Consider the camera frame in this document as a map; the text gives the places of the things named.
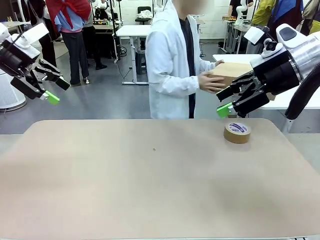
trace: packing tape roll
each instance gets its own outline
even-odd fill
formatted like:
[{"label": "packing tape roll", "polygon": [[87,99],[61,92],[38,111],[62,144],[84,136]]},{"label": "packing tape roll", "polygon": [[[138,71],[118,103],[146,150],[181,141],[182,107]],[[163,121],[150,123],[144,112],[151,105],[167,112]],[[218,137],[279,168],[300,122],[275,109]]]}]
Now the packing tape roll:
[{"label": "packing tape roll", "polygon": [[246,144],[250,139],[251,129],[243,123],[228,123],[224,127],[223,136],[234,144]]}]

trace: white wall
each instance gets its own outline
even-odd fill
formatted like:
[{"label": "white wall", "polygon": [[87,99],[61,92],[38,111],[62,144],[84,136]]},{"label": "white wall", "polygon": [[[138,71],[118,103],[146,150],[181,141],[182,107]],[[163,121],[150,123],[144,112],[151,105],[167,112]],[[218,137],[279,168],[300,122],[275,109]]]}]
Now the white wall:
[{"label": "white wall", "polygon": [[[248,19],[252,18],[255,1],[253,6],[248,10]],[[210,10],[208,14],[200,17],[199,19],[204,20],[205,24],[201,25],[201,39],[223,39],[226,31],[226,23],[222,21],[222,16],[228,14],[230,0],[209,0]],[[152,8],[152,0],[122,0],[121,1],[121,13],[123,24],[133,25],[139,24],[135,22],[136,14],[138,13],[137,8],[140,6],[150,6]],[[115,12],[119,13],[118,2],[115,2]]]}]

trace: hand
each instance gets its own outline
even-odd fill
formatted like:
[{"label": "hand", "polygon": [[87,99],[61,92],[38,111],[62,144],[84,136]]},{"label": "hand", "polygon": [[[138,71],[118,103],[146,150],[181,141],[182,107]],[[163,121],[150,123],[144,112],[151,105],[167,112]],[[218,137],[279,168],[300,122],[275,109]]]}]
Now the hand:
[{"label": "hand", "polygon": [[203,72],[198,76],[200,89],[211,94],[218,93],[226,86],[219,81],[223,81],[223,77],[210,77],[208,72]]},{"label": "hand", "polygon": [[219,61],[216,61],[216,62],[215,62],[215,66],[218,66],[219,64],[224,64],[224,63],[225,63],[225,61],[219,60]]}]

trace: cardboard box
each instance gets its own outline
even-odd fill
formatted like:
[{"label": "cardboard box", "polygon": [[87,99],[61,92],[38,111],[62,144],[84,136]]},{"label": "cardboard box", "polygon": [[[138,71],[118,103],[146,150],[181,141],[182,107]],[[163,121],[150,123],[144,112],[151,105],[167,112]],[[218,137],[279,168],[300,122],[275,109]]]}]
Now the cardboard box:
[{"label": "cardboard box", "polygon": [[[229,86],[233,80],[252,70],[253,68],[250,64],[225,62],[216,66],[215,69],[209,71],[209,73],[211,77],[224,78],[222,83]],[[274,101],[276,98],[271,93],[267,93],[267,96],[271,101]]]},{"label": "cardboard box", "polygon": [[233,16],[222,16],[222,20],[224,21],[236,21],[237,18]]}]

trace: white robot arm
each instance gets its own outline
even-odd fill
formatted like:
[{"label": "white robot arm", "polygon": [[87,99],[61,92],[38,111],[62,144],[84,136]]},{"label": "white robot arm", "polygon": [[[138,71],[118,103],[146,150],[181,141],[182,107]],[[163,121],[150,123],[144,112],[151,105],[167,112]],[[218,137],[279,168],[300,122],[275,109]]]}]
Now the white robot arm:
[{"label": "white robot arm", "polygon": [[219,100],[234,95],[233,102],[217,112],[225,117],[235,111],[240,117],[269,103],[268,93],[276,96],[299,86],[285,116],[295,120],[320,86],[320,32],[305,36],[288,24],[276,29],[276,42],[269,29],[251,27],[244,35],[252,44],[264,44],[263,53],[250,63],[248,72],[217,93]]},{"label": "white robot arm", "polygon": [[162,12],[166,2],[167,0],[156,0],[156,7],[154,8],[154,12],[155,13]]},{"label": "white robot arm", "polygon": [[241,0],[241,6],[237,6],[236,12],[238,13],[238,17],[236,18],[236,21],[234,25],[241,25],[243,23],[243,13],[245,10],[248,9],[246,0]]},{"label": "white robot arm", "polygon": [[0,69],[13,77],[11,85],[28,98],[48,100],[56,105],[59,98],[43,87],[43,81],[55,82],[64,90],[70,84],[64,80],[59,69],[44,59],[40,59],[38,66],[33,68],[40,52],[31,44],[48,33],[46,26],[41,23],[24,33],[11,36],[7,27],[0,23]]}]

